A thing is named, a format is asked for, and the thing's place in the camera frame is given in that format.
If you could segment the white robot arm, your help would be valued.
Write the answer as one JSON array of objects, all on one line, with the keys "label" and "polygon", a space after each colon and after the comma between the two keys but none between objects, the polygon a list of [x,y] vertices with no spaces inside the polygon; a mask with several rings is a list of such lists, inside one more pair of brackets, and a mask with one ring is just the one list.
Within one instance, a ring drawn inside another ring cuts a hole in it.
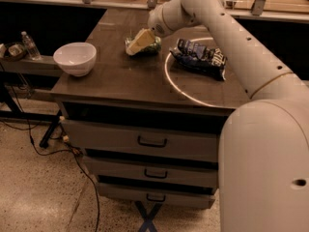
[{"label": "white robot arm", "polygon": [[221,232],[309,232],[309,88],[234,20],[220,0],[171,0],[151,11],[133,55],[155,37],[204,25],[250,102],[220,135]]}]

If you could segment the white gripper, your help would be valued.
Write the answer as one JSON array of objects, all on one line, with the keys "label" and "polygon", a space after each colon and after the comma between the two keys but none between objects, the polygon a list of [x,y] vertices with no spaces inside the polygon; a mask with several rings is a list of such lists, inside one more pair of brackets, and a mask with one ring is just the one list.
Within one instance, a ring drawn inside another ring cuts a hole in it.
[{"label": "white gripper", "polygon": [[133,39],[126,41],[126,53],[133,56],[155,42],[155,36],[170,36],[176,31],[198,24],[194,11],[197,0],[170,0],[149,12],[148,27],[141,29]]}]

